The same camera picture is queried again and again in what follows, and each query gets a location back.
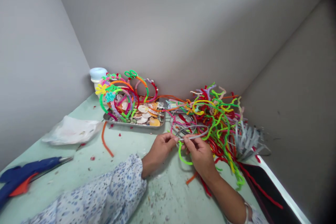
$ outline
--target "sleeve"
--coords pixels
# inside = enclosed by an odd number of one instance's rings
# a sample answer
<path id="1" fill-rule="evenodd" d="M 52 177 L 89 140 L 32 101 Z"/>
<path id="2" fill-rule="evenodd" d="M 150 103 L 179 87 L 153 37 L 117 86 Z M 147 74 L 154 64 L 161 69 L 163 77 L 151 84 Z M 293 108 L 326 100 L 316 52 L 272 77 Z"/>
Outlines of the sleeve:
<path id="1" fill-rule="evenodd" d="M 245 203 L 245 205 L 249 205 L 252 209 L 252 220 L 246 220 L 245 224 L 268 224 L 268 221 L 254 208 L 254 206 L 248 203 Z"/>
<path id="2" fill-rule="evenodd" d="M 112 172 L 60 195 L 41 213 L 22 224 L 126 224 L 145 193 L 142 161 L 131 155 Z"/>

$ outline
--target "white plastic bag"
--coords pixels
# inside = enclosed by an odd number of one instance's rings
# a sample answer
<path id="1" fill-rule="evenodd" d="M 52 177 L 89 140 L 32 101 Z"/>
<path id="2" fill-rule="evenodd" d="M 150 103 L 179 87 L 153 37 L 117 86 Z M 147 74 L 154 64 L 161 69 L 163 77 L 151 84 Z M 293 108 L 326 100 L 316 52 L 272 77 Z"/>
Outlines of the white plastic bag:
<path id="1" fill-rule="evenodd" d="M 42 142 L 51 145 L 86 143 L 102 129 L 103 124 L 100 121 L 84 121 L 66 115 L 42 138 Z"/>

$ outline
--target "tabletop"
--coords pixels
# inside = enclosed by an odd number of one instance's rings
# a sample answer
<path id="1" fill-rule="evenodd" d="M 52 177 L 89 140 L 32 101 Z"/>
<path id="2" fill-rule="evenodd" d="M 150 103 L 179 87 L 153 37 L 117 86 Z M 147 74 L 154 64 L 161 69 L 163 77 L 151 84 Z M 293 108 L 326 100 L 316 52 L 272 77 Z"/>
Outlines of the tabletop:
<path id="1" fill-rule="evenodd" d="M 69 116 L 81 120 L 102 121 L 103 114 L 99 100 L 93 94 Z M 109 128 L 107 125 L 104 137 L 114 158 L 102 144 L 101 131 L 78 151 L 78 145 L 51 146 L 39 139 L 1 173 L 17 165 L 55 156 L 74 156 L 74 159 L 35 180 L 26 194 L 10 199 L 0 212 L 0 223 L 17 224 L 35 216 L 61 193 L 71 191 L 94 177 L 113 170 L 130 154 L 138 154 L 142 158 L 150 150 L 156 135 L 167 132 L 169 128 L 167 120 L 165 125 L 157 130 L 137 127 L 131 129 L 121 125 Z M 219 162 L 217 166 L 223 169 L 220 172 L 221 176 L 236 188 L 236 177 L 231 173 L 229 166 L 223 162 Z M 225 223 L 216 201 L 205 194 L 198 179 L 186 185 L 186 180 L 194 172 L 193 166 L 180 161 L 176 148 L 162 167 L 147 179 L 146 193 L 129 223 Z M 247 183 L 239 193 L 260 211 Z"/>

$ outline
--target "yellow flower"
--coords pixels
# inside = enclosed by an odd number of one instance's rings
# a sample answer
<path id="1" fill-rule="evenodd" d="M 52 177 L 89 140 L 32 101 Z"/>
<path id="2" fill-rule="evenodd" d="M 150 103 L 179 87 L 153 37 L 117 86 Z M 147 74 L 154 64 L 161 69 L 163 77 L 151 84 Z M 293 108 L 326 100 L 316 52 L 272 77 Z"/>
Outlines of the yellow flower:
<path id="1" fill-rule="evenodd" d="M 107 88 L 107 85 L 104 84 L 104 86 L 102 86 L 101 84 L 98 84 L 98 87 L 96 87 L 96 95 L 99 95 L 99 94 L 106 94 L 106 88 Z"/>

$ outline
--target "white bottle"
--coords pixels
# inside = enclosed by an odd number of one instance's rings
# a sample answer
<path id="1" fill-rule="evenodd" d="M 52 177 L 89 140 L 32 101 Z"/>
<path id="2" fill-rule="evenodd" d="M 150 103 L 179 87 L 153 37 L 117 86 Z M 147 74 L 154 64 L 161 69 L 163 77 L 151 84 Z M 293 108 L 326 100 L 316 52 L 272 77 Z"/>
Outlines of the white bottle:
<path id="1" fill-rule="evenodd" d="M 105 68 L 92 68 L 90 69 L 90 76 L 91 81 L 94 84 L 94 91 L 96 91 L 96 87 L 98 87 L 98 84 L 100 83 L 102 77 L 105 77 L 107 73 L 107 70 Z M 103 97 L 103 105 L 107 105 L 105 97 Z"/>

